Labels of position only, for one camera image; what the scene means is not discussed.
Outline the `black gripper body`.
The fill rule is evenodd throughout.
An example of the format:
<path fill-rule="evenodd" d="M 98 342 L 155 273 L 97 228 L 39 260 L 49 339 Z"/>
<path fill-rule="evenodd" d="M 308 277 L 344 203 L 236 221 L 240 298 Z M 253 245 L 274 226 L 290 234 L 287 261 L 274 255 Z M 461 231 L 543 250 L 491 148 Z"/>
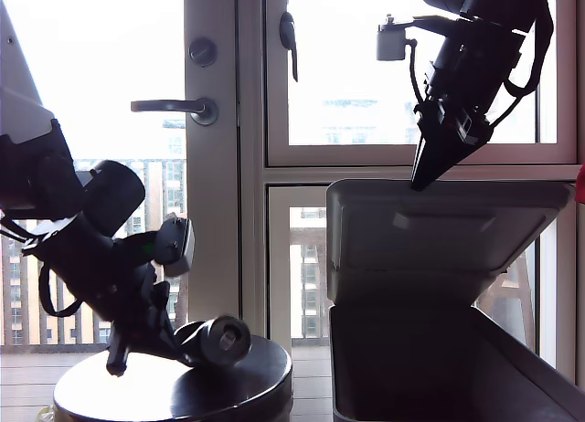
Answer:
<path fill-rule="evenodd" d="M 104 236 L 87 217 L 78 214 L 37 225 L 25 243 L 25 254 L 43 263 L 38 291 L 45 312 L 63 318 L 88 304 L 101 319 L 119 327 L 131 344 L 145 344 L 154 323 L 150 299 L 156 274 L 156 233 L 125 238 Z M 51 300 L 50 274 L 66 284 L 75 301 L 57 310 Z"/>
<path fill-rule="evenodd" d="M 526 36 L 481 19 L 416 19 L 414 26 L 444 36 L 419 106 L 423 139 L 487 143 L 493 130 L 486 113 L 516 67 Z"/>

